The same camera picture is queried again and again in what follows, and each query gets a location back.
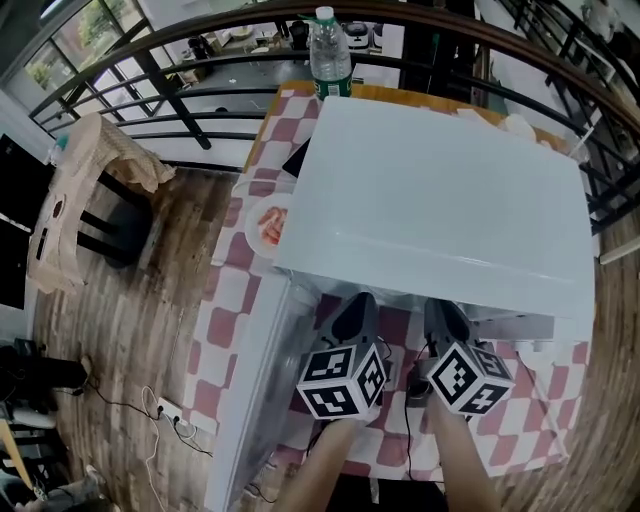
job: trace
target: wooden table edge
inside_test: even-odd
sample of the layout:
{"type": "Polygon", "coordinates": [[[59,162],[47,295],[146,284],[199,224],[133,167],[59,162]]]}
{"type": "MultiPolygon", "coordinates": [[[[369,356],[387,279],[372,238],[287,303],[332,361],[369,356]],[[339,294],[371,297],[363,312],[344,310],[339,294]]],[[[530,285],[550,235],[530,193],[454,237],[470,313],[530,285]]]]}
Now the wooden table edge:
{"type": "MultiPolygon", "coordinates": [[[[435,103],[439,103],[439,102],[454,103],[457,105],[457,108],[469,108],[471,110],[474,110],[483,119],[485,119],[486,121],[488,121],[494,126],[497,126],[497,124],[494,121],[487,119],[487,117],[492,117],[495,119],[500,118],[500,120],[507,117],[500,114],[499,112],[494,112],[492,110],[489,110],[483,107],[477,107],[475,105],[471,105],[470,103],[462,103],[460,101],[451,100],[449,98],[431,96],[429,94],[415,92],[415,91],[407,91],[405,89],[391,89],[388,87],[382,87],[378,85],[354,85],[353,89],[354,89],[355,98],[370,99],[373,101],[387,101],[389,103],[396,103],[399,105],[407,105],[407,106],[413,106],[413,107],[423,106],[423,107],[431,108],[432,110],[435,110],[435,111],[439,111],[438,108],[434,108],[435,103]],[[403,101],[404,98],[411,98],[413,101],[411,102],[403,101]]],[[[314,91],[313,82],[306,81],[306,80],[290,80],[280,85],[278,92],[276,93],[275,97],[271,102],[271,105],[269,106],[267,115],[265,116],[264,120],[262,121],[262,124],[260,125],[258,134],[256,135],[256,138],[253,141],[253,145],[251,146],[251,150],[249,151],[249,156],[247,157],[247,160],[244,164],[244,168],[242,170],[243,173],[246,173],[249,170],[249,167],[253,165],[253,160],[256,155],[256,152],[258,151],[258,147],[262,142],[262,136],[264,135],[264,131],[266,130],[267,124],[278,106],[278,102],[282,97],[282,92],[285,90],[303,91],[308,94],[313,94],[313,91],[314,91]]],[[[451,114],[450,111],[448,112],[443,111],[443,113],[448,115],[451,114]]],[[[538,142],[541,140],[545,140],[550,143],[553,150],[563,153],[562,149],[566,148],[566,142],[562,138],[556,135],[552,135],[546,132],[545,130],[541,130],[540,128],[536,128],[536,127],[532,127],[532,128],[536,132],[538,142]]]]}

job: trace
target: water bottle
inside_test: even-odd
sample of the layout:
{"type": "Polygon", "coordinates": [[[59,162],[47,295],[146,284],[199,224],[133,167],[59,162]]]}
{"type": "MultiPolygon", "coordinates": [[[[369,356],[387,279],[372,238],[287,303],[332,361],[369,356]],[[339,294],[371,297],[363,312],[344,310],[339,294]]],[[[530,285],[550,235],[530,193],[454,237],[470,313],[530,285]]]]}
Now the water bottle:
{"type": "Polygon", "coordinates": [[[311,73],[316,96],[351,96],[351,55],[333,7],[318,7],[311,32],[311,73]]]}

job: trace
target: window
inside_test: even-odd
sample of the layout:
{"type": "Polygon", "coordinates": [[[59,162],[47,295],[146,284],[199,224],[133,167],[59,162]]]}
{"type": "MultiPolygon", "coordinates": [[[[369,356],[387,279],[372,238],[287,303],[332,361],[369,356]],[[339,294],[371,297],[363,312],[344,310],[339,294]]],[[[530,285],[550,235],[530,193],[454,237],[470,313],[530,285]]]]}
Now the window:
{"type": "Polygon", "coordinates": [[[125,32],[142,19],[131,0],[105,0],[105,3],[125,32]]]}
{"type": "Polygon", "coordinates": [[[38,50],[26,65],[26,70],[47,92],[55,91],[73,76],[73,70],[65,64],[51,43],[45,43],[38,50]]]}
{"type": "MultiPolygon", "coordinates": [[[[125,0],[111,1],[125,5],[125,0]]],[[[53,36],[53,41],[80,71],[102,57],[117,40],[118,33],[98,0],[89,2],[53,36]]]]}

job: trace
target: kitchen appliance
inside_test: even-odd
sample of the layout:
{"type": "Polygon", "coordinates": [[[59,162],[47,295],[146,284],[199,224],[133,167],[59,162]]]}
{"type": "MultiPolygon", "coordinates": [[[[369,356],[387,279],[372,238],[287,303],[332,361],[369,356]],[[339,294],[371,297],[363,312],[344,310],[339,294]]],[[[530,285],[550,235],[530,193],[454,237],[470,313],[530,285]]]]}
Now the kitchen appliance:
{"type": "Polygon", "coordinates": [[[373,45],[376,48],[382,48],[382,29],[384,25],[382,23],[376,23],[373,27],[373,45]]]}
{"type": "Polygon", "coordinates": [[[345,23],[342,26],[347,36],[347,44],[352,50],[363,50],[369,47],[369,27],[360,21],[345,23]]]}

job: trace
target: railing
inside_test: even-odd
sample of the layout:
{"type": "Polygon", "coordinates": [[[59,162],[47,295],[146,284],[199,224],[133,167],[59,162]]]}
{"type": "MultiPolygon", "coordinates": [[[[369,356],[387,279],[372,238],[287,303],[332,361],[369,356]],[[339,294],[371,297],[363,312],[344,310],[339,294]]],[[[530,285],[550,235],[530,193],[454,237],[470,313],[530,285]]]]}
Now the railing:
{"type": "MultiPolygon", "coordinates": [[[[455,38],[460,44],[478,45],[483,51],[497,51],[513,57],[519,61],[525,62],[534,68],[547,74],[550,80],[560,87],[564,93],[570,94],[576,98],[578,103],[585,109],[585,116],[591,119],[589,112],[601,112],[601,116],[606,120],[607,125],[611,125],[610,133],[614,130],[624,133],[626,137],[635,145],[638,137],[640,137],[640,122],[638,118],[625,108],[617,97],[606,87],[585,73],[580,71],[573,64],[566,62],[564,57],[568,55],[568,50],[564,53],[561,51],[559,55],[553,54],[550,49],[541,48],[518,35],[511,34],[507,31],[500,30],[496,27],[482,23],[470,18],[458,16],[450,12],[440,9],[428,9],[412,4],[404,4],[399,2],[371,2],[370,0],[339,0],[332,2],[336,15],[340,20],[365,20],[372,22],[391,23],[394,25],[403,25],[405,27],[422,27],[428,28],[431,32],[441,34],[443,37],[455,38]]],[[[220,15],[194,18],[176,25],[167,27],[163,30],[154,32],[151,35],[143,37],[139,40],[132,41],[120,48],[114,49],[111,53],[103,57],[100,61],[94,63],[77,76],[60,87],[57,91],[49,95],[36,109],[31,113],[39,124],[45,125],[53,119],[66,113],[74,113],[74,109],[83,103],[92,99],[100,98],[104,94],[117,90],[121,87],[131,86],[142,80],[149,80],[157,89],[158,95],[137,99],[122,105],[109,107],[101,110],[103,114],[117,112],[132,106],[138,106],[157,101],[167,101],[174,110],[171,115],[154,115],[145,119],[120,121],[118,126],[135,126],[135,125],[153,125],[154,123],[163,121],[180,121],[184,127],[184,131],[180,132],[154,132],[146,134],[134,135],[134,138],[177,138],[190,137],[198,141],[202,148],[211,147],[211,139],[231,139],[231,140],[250,140],[254,138],[253,134],[235,133],[225,131],[204,131],[199,126],[199,120],[206,119],[261,119],[264,117],[264,111],[251,112],[190,112],[185,106],[184,99],[197,96],[214,96],[214,95],[254,95],[254,94],[273,94],[277,91],[277,85],[268,87],[224,87],[224,88],[194,88],[182,89],[178,87],[168,76],[200,68],[204,66],[223,66],[229,64],[238,64],[243,62],[261,62],[261,61],[304,61],[308,59],[307,51],[280,50],[269,51],[267,53],[257,54],[240,54],[232,56],[216,56],[209,59],[186,62],[171,67],[160,69],[156,61],[151,57],[150,50],[161,45],[166,45],[187,37],[197,36],[208,33],[213,30],[232,28],[248,24],[257,24],[271,21],[295,20],[298,15],[311,15],[316,7],[316,2],[309,0],[292,0],[281,1],[274,0],[267,3],[258,4],[256,6],[231,11],[220,15]],[[60,103],[68,93],[76,90],[78,87],[85,87],[87,83],[98,76],[105,69],[108,69],[123,59],[134,57],[144,73],[135,78],[125,80],[107,89],[94,91],[90,95],[75,102],[60,103]],[[59,110],[53,115],[42,119],[41,113],[50,108],[54,104],[61,105],[59,110]]],[[[522,3],[522,12],[527,9],[528,4],[522,3]]],[[[578,29],[583,29],[577,25],[577,29],[570,29],[565,41],[562,42],[561,49],[570,46],[567,43],[571,37],[577,35],[578,29]]],[[[452,70],[449,62],[439,57],[438,52],[431,62],[416,62],[400,58],[383,57],[377,55],[366,55],[353,53],[352,61],[356,63],[373,64],[383,67],[396,68],[406,73],[419,73],[427,77],[432,77],[438,84],[455,84],[463,85],[475,90],[484,91],[489,94],[499,96],[532,109],[553,121],[566,127],[577,137],[583,137],[590,131],[590,122],[577,119],[567,109],[569,115],[564,115],[557,110],[550,108],[518,91],[508,89],[498,83],[492,82],[485,78],[474,76],[473,74],[462,74],[452,70]]],[[[622,70],[618,70],[614,64],[616,71],[623,77],[625,84],[627,79],[624,77],[622,70]]],[[[632,88],[634,97],[637,94],[637,87],[632,88]]],[[[49,128],[50,133],[54,133],[74,120],[63,122],[58,126],[49,128]]],[[[590,135],[587,141],[593,158],[581,164],[580,168],[585,173],[591,185],[590,191],[587,193],[587,201],[589,212],[591,214],[591,224],[594,233],[601,232],[604,228],[610,226],[613,222],[633,210],[640,204],[640,193],[638,193],[634,184],[640,177],[640,169],[632,161],[625,157],[623,151],[618,145],[616,137],[607,138],[599,133],[590,135]]]]}

